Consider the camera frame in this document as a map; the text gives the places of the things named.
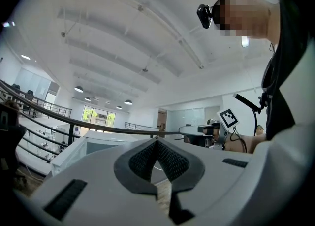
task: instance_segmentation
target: railing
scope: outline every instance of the railing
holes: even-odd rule
[[[156,129],[156,127],[142,126],[142,125],[136,125],[136,124],[125,122],[125,129],[148,130],[148,129]]]
[[[10,86],[9,84],[7,84],[4,81],[1,81],[1,82],[4,83],[8,88],[13,90],[17,94],[19,94],[21,97],[24,97],[25,99],[27,99],[27,100],[37,104],[40,107],[43,107],[43,108],[45,108],[45,109],[47,109],[49,111],[55,112],[55,113],[57,113],[59,115],[65,116],[65,117],[70,117],[70,115],[71,115],[72,109],[69,109],[69,108],[66,108],[66,107],[63,107],[63,106],[59,106],[59,105],[56,105],[56,104],[49,103],[49,102],[44,101],[42,99],[39,99],[39,98],[37,98],[37,97],[35,97],[33,95],[25,93],[25,92],[23,92],[23,91],[21,91],[21,90],[19,90],[17,88],[14,88],[14,87]],[[19,104],[20,111],[25,113],[25,114],[28,114],[29,116],[32,116],[34,118],[38,117],[38,116],[46,116],[45,114],[43,114],[41,112],[38,112],[38,111],[36,111],[33,108],[30,108],[28,105],[23,104],[21,101],[16,99],[13,95],[8,94],[7,92],[2,91],[1,89],[0,89],[0,96],[4,100],[8,100],[8,99],[17,100],[16,102]]]
[[[73,130],[74,130],[74,126],[79,126],[79,127],[86,127],[86,128],[90,128],[90,129],[95,129],[95,130],[102,130],[102,131],[108,131],[108,132],[113,132],[113,133],[124,133],[124,134],[136,134],[136,135],[150,135],[150,137],[153,137],[154,135],[157,136],[161,136],[161,135],[174,135],[174,134],[179,134],[178,132],[165,132],[165,131],[154,131],[154,130],[140,130],[138,129],[141,126],[136,125],[134,127],[134,129],[131,129],[132,124],[129,124],[128,128],[126,129],[126,124],[125,124],[125,129],[119,129],[119,128],[112,128],[112,127],[105,127],[105,126],[100,126],[100,125],[94,125],[94,124],[90,124],[90,123],[86,123],[83,121],[78,121],[75,119],[71,119],[65,115],[61,115],[60,113],[54,112],[54,111],[50,111],[47,108],[44,108],[44,106],[42,107],[41,104],[37,104],[37,102],[33,102],[28,100],[27,98],[25,98],[24,96],[20,95],[20,91],[16,90],[14,88],[12,88],[11,86],[7,85],[6,83],[4,83],[3,81],[0,80],[0,102],[4,102],[5,100],[7,100],[7,97],[3,97],[3,94],[5,94],[6,96],[12,96],[12,99],[14,101],[16,101],[19,104],[23,104],[23,106],[27,106],[29,109],[32,109],[33,113],[41,113],[47,117],[51,117],[60,121],[63,121],[65,123],[70,124],[70,128],[69,128],[69,133],[60,131],[58,129],[54,129],[52,127],[49,127],[45,124],[42,124],[41,122],[37,121],[36,119],[32,118],[32,115],[30,116],[29,113],[24,113],[23,108],[20,108],[20,114],[21,116],[31,120],[32,122],[41,125],[42,127],[46,128],[46,129],[50,129],[51,131],[55,132],[55,133],[60,133],[63,135],[68,136],[68,144],[63,144],[60,142],[57,142],[53,139],[50,139],[46,136],[44,136],[44,134],[38,134],[38,132],[35,132],[29,128],[27,128],[27,131],[29,133],[34,134],[35,136],[44,139],[48,142],[51,142],[53,144],[56,144],[58,146],[62,146],[63,148],[68,147],[69,145],[72,144],[74,138],[80,138],[80,136],[74,135],[73,134]],[[26,137],[23,137],[23,139],[28,143],[31,144],[37,148],[39,148],[42,151],[48,152],[49,154],[52,155],[58,155],[60,152],[56,152],[53,151],[51,149],[46,148],[45,146],[41,146],[38,145],[36,143],[34,143],[33,141],[29,140]],[[31,155],[34,155],[36,157],[38,157],[39,159],[42,159],[44,161],[46,161],[47,163],[49,163],[51,160],[47,159],[45,157],[42,157],[38,154],[36,154],[35,152],[32,152],[31,150],[29,150],[28,148],[25,148],[22,145],[18,145],[20,148],[22,148],[23,150],[25,150],[26,152],[30,153]]]

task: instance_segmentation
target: railing post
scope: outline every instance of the railing post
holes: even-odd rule
[[[73,128],[74,128],[74,125],[73,125],[73,124],[70,124],[68,145],[71,145],[71,144],[72,144],[72,140],[73,140]]]

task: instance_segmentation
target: window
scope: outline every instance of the window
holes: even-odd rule
[[[89,106],[84,107],[82,121],[99,126],[113,127],[115,120],[115,113],[105,110],[95,109]]]

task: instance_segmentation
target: ceiling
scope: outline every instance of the ceiling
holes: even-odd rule
[[[205,70],[271,56],[265,40],[242,48],[241,37],[203,29],[196,10],[215,1],[22,0],[12,15],[16,26],[4,36],[17,56],[31,57],[24,62],[40,66],[73,97],[129,111],[126,99],[137,102]]]

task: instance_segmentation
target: floor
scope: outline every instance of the floor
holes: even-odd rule
[[[27,183],[24,184],[21,179],[14,181],[14,188],[21,191],[25,196],[30,197],[31,194],[43,183],[44,177],[29,172],[24,166],[20,166],[17,174],[25,175]],[[157,185],[157,203],[162,211],[168,215],[169,205],[171,200],[171,188],[172,184],[166,180],[158,183]]]

